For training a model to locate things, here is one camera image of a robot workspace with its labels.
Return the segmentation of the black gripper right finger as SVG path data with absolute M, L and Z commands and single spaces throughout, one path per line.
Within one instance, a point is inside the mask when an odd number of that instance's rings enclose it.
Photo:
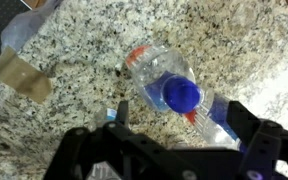
M 282 127 L 260 121 L 238 101 L 229 102 L 227 122 L 247 147 L 239 174 L 247 180 L 271 180 L 280 155 Z

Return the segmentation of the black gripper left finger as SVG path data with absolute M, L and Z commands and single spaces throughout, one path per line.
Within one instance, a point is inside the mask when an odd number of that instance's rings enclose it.
M 128 127 L 129 104 L 121 101 L 114 121 L 103 127 L 109 142 L 107 162 L 122 180 L 158 180 L 158 144 L 144 134 L 135 134 Z

